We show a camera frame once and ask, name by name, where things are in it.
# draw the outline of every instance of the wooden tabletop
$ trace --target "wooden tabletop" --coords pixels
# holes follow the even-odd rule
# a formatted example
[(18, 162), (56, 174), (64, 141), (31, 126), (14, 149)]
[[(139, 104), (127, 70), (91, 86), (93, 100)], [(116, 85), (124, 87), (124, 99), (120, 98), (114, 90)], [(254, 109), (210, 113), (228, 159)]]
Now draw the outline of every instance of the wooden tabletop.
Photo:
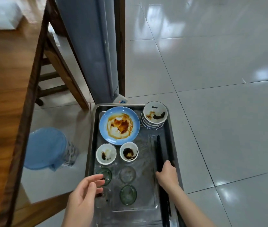
[(0, 31), (0, 226), (14, 210), (47, 28), (46, 0), (16, 1), (25, 17), (17, 30)]

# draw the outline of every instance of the blue stool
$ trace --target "blue stool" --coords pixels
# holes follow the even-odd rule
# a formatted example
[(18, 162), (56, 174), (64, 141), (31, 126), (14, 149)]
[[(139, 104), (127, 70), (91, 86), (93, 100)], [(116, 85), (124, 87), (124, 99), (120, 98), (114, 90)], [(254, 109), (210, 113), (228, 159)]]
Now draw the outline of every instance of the blue stool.
[(50, 168), (56, 171), (62, 166), (72, 166), (78, 149), (60, 130), (40, 128), (29, 135), (24, 167), (31, 170)]

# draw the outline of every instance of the hand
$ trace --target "hand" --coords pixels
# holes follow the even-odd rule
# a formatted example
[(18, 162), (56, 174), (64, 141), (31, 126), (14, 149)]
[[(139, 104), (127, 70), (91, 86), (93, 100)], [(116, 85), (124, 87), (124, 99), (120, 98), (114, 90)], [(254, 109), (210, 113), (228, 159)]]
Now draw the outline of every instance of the hand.
[(94, 214), (95, 195), (102, 193), (105, 184), (102, 174), (84, 178), (69, 195), (62, 227), (88, 227)]
[(162, 171), (156, 171), (156, 178), (159, 185), (168, 193), (171, 188), (179, 185), (176, 168), (173, 167), (169, 160), (163, 164)]

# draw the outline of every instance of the stack of bowls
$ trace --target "stack of bowls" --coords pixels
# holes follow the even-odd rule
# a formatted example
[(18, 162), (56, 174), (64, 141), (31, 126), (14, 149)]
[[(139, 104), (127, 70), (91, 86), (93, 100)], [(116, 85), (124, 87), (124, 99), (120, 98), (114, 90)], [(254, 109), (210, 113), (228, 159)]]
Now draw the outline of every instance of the stack of bowls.
[(158, 101), (148, 102), (140, 115), (142, 125), (150, 130), (161, 128), (167, 118), (168, 109)]

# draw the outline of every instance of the tray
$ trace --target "tray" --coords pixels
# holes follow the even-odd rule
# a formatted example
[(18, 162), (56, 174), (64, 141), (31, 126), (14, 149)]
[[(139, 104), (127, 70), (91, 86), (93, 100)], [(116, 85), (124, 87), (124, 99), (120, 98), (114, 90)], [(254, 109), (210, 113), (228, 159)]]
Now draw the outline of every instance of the tray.
[[(145, 104), (122, 104), (135, 111), (140, 116)], [(96, 198), (92, 226), (185, 226), (174, 204), (161, 196), (160, 186), (155, 177), (156, 141), (160, 137), (163, 161), (170, 160), (176, 167), (179, 184), (182, 181), (177, 161), (177, 153), (171, 128), (170, 116), (158, 130), (146, 129), (140, 125), (140, 132), (133, 142), (138, 146), (139, 155), (132, 163), (125, 163), (119, 156), (120, 146), (117, 149), (116, 160), (109, 166), (101, 166), (95, 158), (97, 148), (106, 143), (101, 136), (98, 126), (102, 115), (112, 107), (120, 104), (98, 104), (92, 115), (89, 150), (87, 156), (86, 175), (95, 174), (101, 167), (109, 168), (112, 172), (111, 182), (104, 187), (105, 197)], [(121, 203), (119, 193), (124, 184), (119, 176), (120, 170), (131, 166), (136, 170), (136, 178), (130, 183), (137, 191), (136, 201), (129, 206)], [(169, 203), (169, 210), (163, 208)]]

